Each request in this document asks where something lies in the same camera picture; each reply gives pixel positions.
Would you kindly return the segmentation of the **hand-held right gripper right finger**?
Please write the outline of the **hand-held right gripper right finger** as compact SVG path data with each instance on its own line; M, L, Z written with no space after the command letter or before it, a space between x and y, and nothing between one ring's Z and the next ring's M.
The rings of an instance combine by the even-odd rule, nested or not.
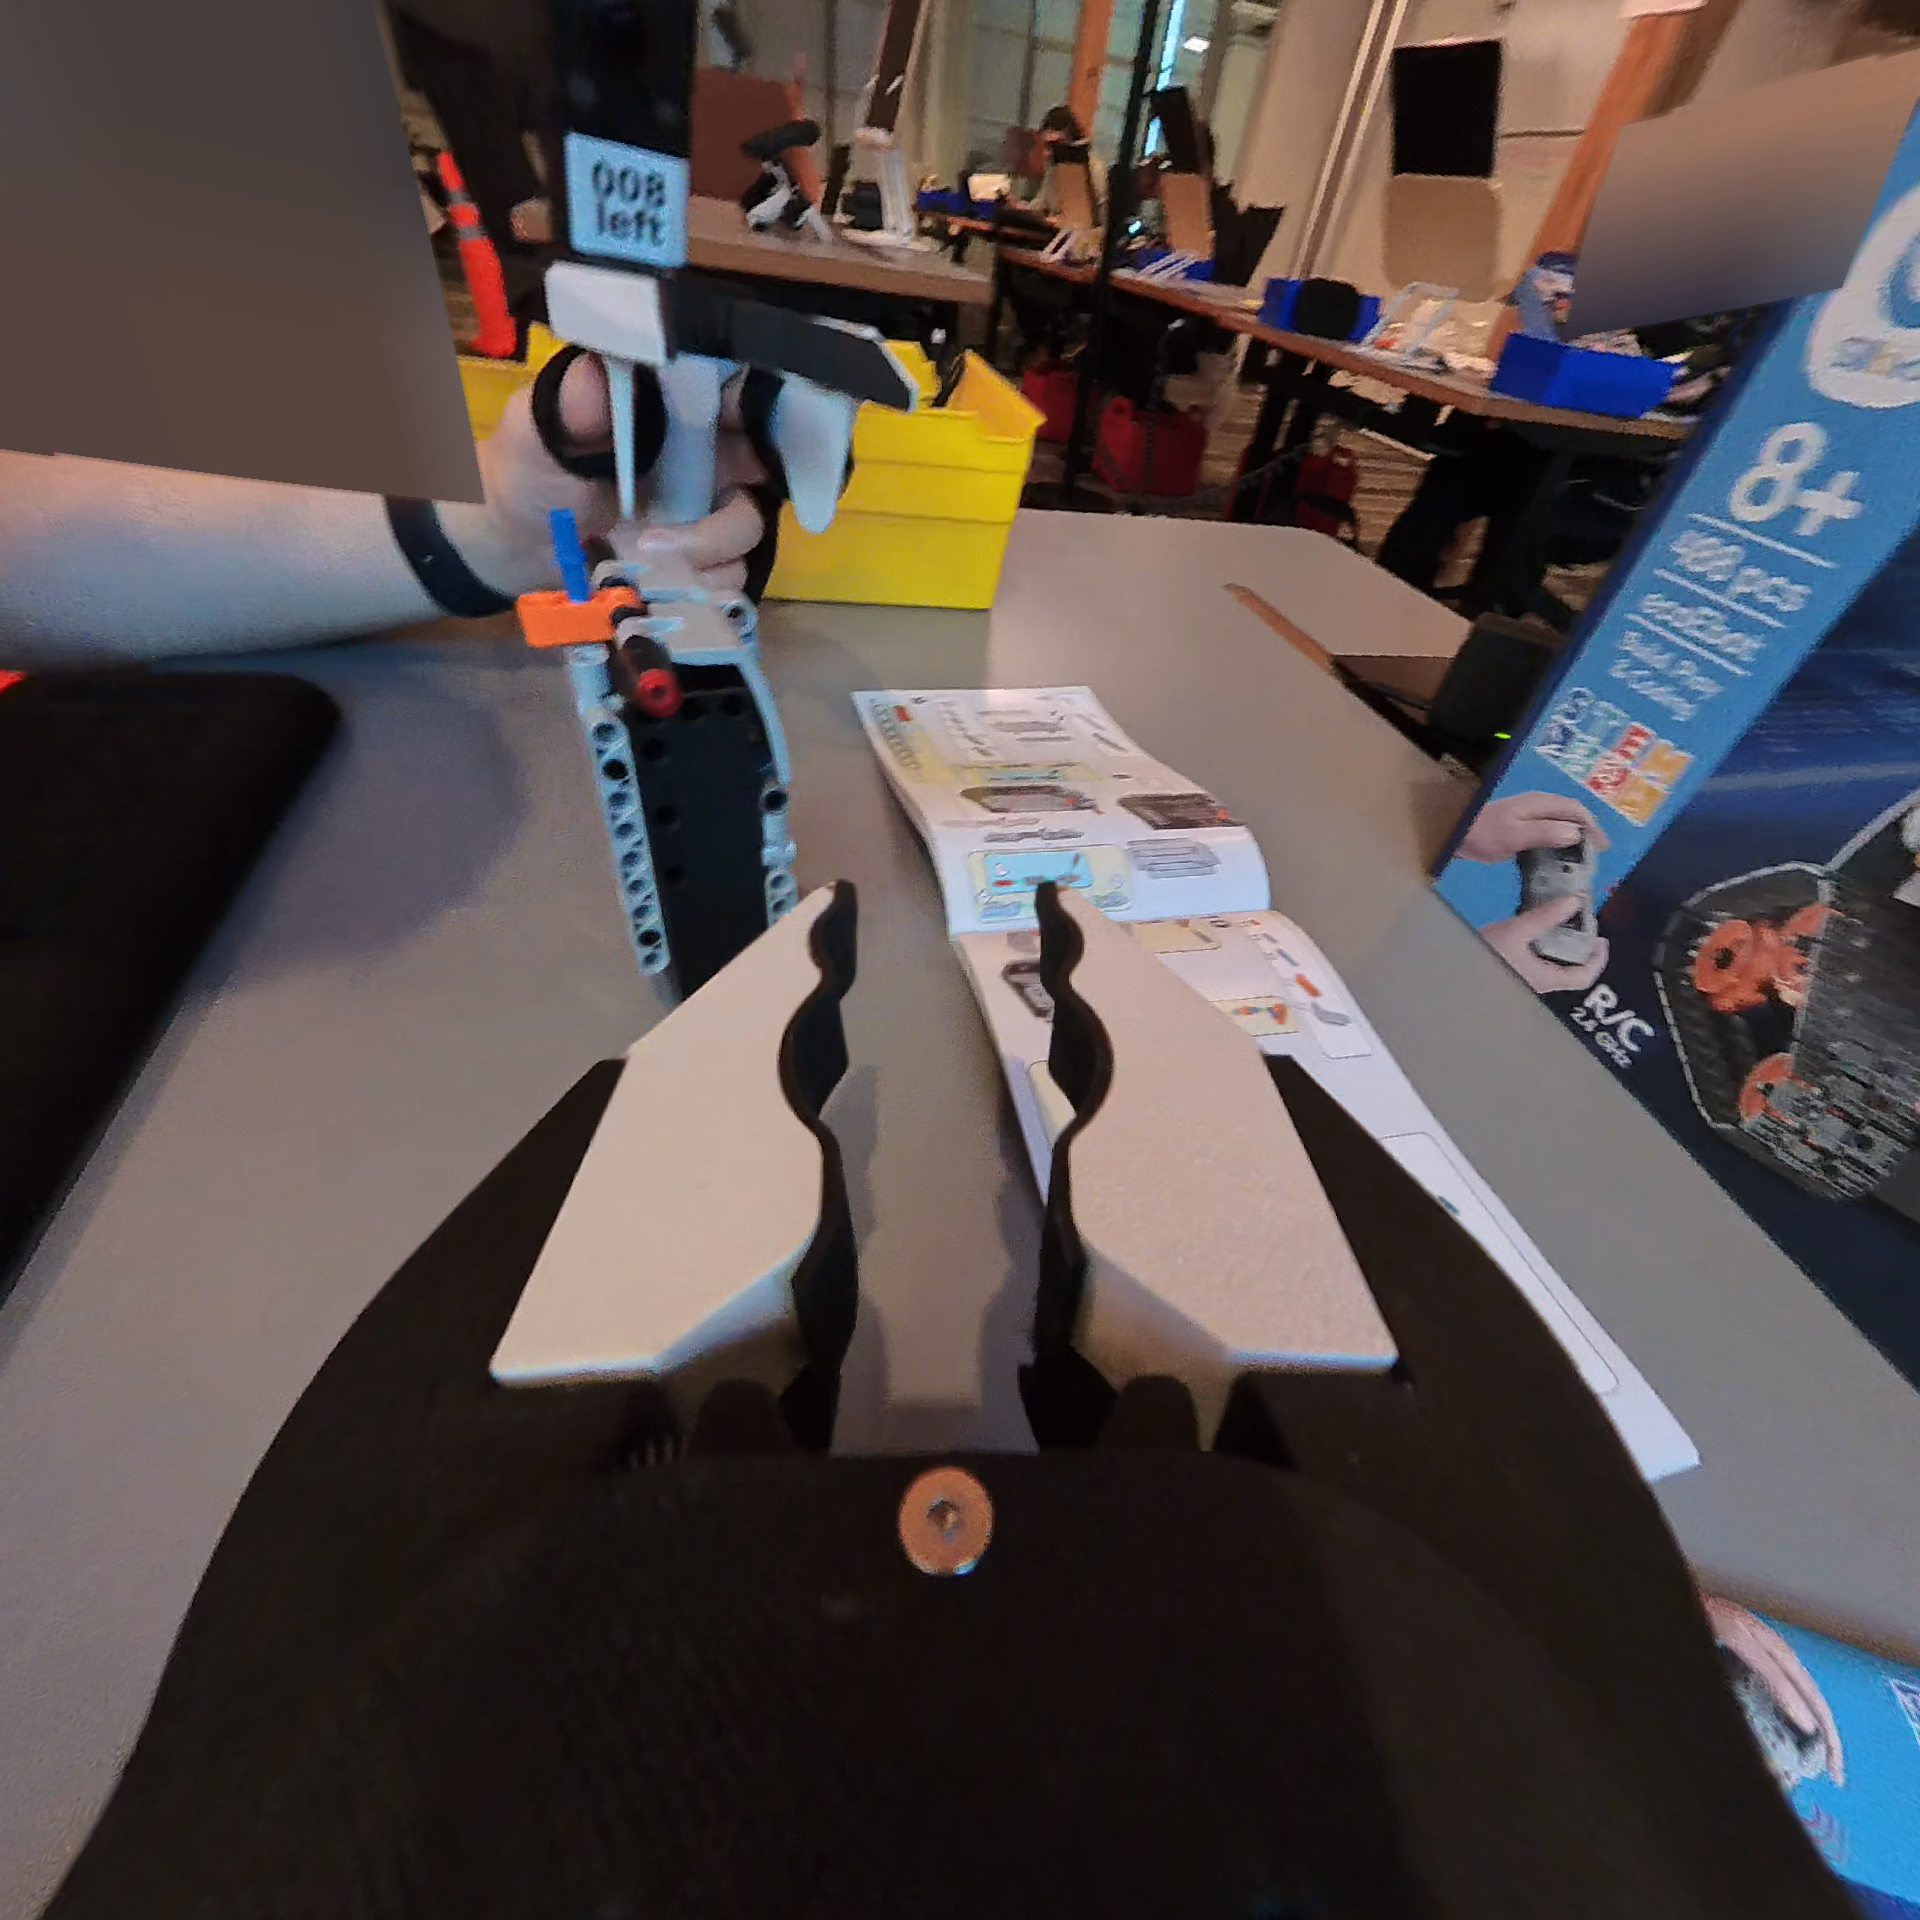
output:
M1088 1448L1155 1377L1212 1443L1248 1377L1388 1375L1398 1339L1257 1043L1084 894L1046 881L1036 908L1039 1446Z

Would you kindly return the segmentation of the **grey black brick assembly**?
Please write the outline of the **grey black brick assembly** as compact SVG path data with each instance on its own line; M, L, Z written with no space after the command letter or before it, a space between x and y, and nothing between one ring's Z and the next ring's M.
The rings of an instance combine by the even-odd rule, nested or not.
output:
M675 717L617 700L606 644L561 660L635 963L681 1001L800 900L792 756L753 598L712 591L678 558L623 559L590 541L588 559L592 574L614 559L638 590L665 588L647 601L683 688Z

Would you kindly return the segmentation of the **blue leaflet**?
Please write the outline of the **blue leaflet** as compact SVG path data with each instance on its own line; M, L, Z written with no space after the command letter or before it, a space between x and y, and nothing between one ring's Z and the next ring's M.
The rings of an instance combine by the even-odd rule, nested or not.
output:
M1918 1671L1703 1599L1748 1734L1864 1916L1918 1916Z

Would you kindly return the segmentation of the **blue storage bin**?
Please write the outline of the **blue storage bin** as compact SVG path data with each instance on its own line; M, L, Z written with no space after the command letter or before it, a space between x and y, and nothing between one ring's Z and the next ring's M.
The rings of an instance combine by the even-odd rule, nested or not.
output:
M1666 359L1514 332L1495 361L1489 392L1555 411L1625 421L1662 408L1676 374L1678 365Z
M1378 325L1383 301L1344 279L1276 277L1265 286L1257 320L1305 337L1359 345Z

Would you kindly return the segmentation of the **person's left hand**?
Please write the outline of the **person's left hand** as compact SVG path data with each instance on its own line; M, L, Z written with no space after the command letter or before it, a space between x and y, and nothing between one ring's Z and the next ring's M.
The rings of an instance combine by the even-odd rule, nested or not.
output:
M743 427L739 391L739 381L722 388L708 515L688 524L650 519L641 526L641 547L679 553L712 591L745 591L758 601L778 550L780 508L772 476ZM614 447L609 374L595 353L568 365L558 407L568 454L583 459ZM495 437L480 445L478 464L488 503L471 531L452 533L452 539L474 574L502 591L558 580L551 511L575 511L588 537L611 537L617 528L615 484L555 461L537 431L530 396L511 401Z

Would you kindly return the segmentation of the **black wristband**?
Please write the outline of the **black wristband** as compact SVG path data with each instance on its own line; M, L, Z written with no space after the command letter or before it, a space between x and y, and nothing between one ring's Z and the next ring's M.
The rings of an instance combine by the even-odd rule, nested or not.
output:
M495 616L512 609L515 596L486 582L448 537L436 501L385 495L383 508L400 559L439 612Z

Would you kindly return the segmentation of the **grey desk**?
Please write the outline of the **grey desk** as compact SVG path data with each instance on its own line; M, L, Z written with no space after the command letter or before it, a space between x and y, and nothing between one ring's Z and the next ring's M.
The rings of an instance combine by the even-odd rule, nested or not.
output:
M859 973L833 1103L863 1236L840 1437L1020 1448L1041 1204L859 688L1086 684L1236 811L1281 909L1694 1437L1706 1583L1915 1659L1915 1395L1431 891L1468 787L1310 662L1454 616L1281 528L1034 511L990 615L776 606L807 884ZM562 691L512 631L291 656L343 708L4 1303L3 1886L36 1916L111 1796L256 1462L377 1288L658 1014Z

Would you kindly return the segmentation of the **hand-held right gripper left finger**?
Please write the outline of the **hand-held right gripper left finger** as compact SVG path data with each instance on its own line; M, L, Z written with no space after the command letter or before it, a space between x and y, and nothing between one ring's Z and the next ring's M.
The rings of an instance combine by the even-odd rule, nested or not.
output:
M807 894L623 1057L492 1352L511 1390L644 1382L691 1422L715 1384L771 1392L827 1451L857 1236L826 1118L848 1072L857 889Z

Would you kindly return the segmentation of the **blue robot kit box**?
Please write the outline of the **blue robot kit box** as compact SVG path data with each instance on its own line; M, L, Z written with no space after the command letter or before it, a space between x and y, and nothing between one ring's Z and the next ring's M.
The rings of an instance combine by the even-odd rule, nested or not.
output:
M1918 1377L1915 109L1434 887Z

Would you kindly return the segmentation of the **open instruction booklet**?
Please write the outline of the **open instruction booklet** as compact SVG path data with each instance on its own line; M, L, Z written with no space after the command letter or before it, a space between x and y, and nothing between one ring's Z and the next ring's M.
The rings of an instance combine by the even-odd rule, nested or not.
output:
M1457 1147L1313 934L1271 897L1257 839L1148 756L1091 688L859 691L855 710L944 891L1041 1196L1073 1108L1052 1081L1036 889L1127 925L1201 1001L1294 1060L1544 1316L1647 1481L1699 1446Z

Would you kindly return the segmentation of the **black wall panel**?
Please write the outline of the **black wall panel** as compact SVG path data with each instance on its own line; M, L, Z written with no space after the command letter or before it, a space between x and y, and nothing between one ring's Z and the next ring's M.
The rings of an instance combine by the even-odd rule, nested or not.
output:
M1495 177L1504 43L1403 43L1391 60L1391 173Z

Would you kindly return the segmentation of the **black axle red tip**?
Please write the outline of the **black axle red tip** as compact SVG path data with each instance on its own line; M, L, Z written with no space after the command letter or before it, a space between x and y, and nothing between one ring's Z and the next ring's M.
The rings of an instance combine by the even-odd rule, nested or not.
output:
M657 633L657 609L614 559L600 561L595 585L614 593L609 679L625 705L665 723L683 705L681 673Z

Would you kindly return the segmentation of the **background table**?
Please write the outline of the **background table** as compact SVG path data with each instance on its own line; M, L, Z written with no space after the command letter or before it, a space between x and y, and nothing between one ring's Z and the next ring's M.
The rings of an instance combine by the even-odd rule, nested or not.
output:
M672 271L562 246L511 254L511 311L547 320L547 277L561 257L561 320L570 345L664 368L704 357L743 368L848 381L870 343L923 345L992 296L990 280L920 246L872 246L814 228L753 228L732 198L686 198L686 257Z
M1246 345L1246 361L1262 377L1262 404L1242 467L1220 491L1231 521L1271 519L1281 508L1281 480L1299 476L1326 419L1426 454L1464 452L1478 435L1494 431L1524 447L1535 491L1514 528L1481 544L1483 577L1464 591L1459 608L1466 612L1524 612L1544 591L1552 533L1563 519L1568 480L1580 461L1664 468L1694 427L1688 419L1614 419L1500 396L1481 377L1417 368L1351 343L1271 326L1231 291L1131 271L1102 280L1094 267L1041 251L994 248L992 325L1002 320L1020 277L1066 288L1088 311L1091 325L1108 320L1127 301L1152 309L1160 329L1192 323Z

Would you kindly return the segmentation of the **white black device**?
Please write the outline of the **white black device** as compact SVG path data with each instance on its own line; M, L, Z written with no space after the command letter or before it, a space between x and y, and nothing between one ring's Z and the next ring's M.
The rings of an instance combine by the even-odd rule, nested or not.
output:
M759 164L758 183L742 197L753 231L807 232L820 244L833 239L819 171L812 167L819 136L819 123L803 116L742 141L742 153Z

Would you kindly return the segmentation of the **orange toy connector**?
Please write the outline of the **orange toy connector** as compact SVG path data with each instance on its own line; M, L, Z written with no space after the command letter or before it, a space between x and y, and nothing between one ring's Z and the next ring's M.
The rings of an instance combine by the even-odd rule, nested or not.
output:
M527 591L515 604L524 643L537 651L582 644L609 644L625 616L641 616L643 601L634 588L614 585L575 598L566 590Z

